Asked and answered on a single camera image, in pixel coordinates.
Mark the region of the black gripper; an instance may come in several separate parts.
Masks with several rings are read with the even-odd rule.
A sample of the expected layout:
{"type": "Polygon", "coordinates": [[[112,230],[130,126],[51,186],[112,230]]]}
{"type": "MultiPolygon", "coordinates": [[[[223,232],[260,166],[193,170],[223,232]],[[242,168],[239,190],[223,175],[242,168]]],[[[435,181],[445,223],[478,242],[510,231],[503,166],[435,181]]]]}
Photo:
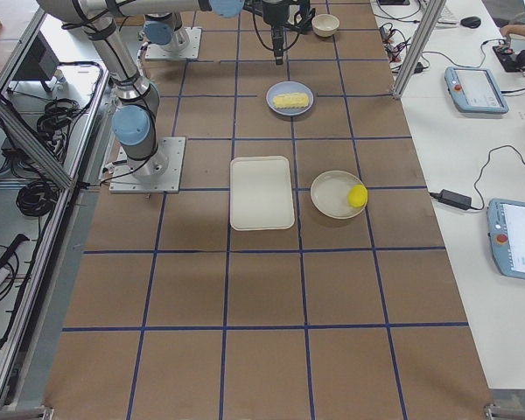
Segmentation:
{"type": "Polygon", "coordinates": [[[272,52],[275,63],[284,63],[284,28],[300,34],[312,29],[312,8],[309,3],[291,4],[286,0],[262,0],[263,21],[271,26],[272,52]]]}

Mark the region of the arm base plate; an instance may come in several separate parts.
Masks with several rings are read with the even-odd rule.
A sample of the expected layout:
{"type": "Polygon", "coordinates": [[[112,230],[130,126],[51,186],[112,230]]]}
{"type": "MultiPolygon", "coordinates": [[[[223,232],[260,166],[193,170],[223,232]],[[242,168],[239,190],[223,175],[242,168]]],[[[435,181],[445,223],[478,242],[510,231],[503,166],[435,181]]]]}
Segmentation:
{"type": "Polygon", "coordinates": [[[163,137],[157,141],[157,153],[146,163],[127,158],[122,146],[119,147],[119,160],[109,181],[111,193],[178,193],[182,166],[186,149],[186,139],[163,137]]]}
{"type": "Polygon", "coordinates": [[[196,60],[200,53],[201,35],[201,27],[181,27],[166,44],[150,41],[144,57],[147,61],[196,60]]]}

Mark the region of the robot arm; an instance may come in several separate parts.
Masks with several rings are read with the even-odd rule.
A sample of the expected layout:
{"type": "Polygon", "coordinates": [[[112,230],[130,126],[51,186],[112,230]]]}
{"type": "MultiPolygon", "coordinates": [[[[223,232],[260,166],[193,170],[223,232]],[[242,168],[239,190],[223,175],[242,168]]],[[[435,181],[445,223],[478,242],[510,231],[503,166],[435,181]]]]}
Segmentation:
{"type": "Polygon", "coordinates": [[[63,23],[81,30],[92,42],[115,85],[120,102],[112,131],[126,153],[130,175],[140,181],[158,180],[169,165],[156,134],[159,92],[137,66],[120,38],[116,19],[143,15],[147,38],[161,46],[176,45],[186,33],[183,11],[211,11],[208,1],[40,1],[39,6],[63,23]]]}
{"type": "MultiPolygon", "coordinates": [[[[241,11],[251,13],[255,35],[259,43],[272,51],[275,63],[284,63],[284,53],[291,49],[299,36],[312,26],[315,9],[310,1],[206,1],[209,11],[221,17],[233,18],[241,11]],[[270,27],[271,46],[264,43],[259,33],[256,17],[270,27]]],[[[188,46],[188,37],[179,12],[144,16],[143,32],[154,45],[166,51],[177,51],[188,46]]]]}

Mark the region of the person hand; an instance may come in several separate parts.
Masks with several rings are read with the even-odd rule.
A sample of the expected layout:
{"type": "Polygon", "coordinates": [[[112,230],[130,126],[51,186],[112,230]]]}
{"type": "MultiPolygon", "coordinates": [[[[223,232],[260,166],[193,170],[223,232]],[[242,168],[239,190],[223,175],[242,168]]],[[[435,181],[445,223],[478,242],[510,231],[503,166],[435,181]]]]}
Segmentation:
{"type": "Polygon", "coordinates": [[[524,30],[524,24],[507,24],[500,28],[500,34],[503,38],[524,37],[524,30]]]}

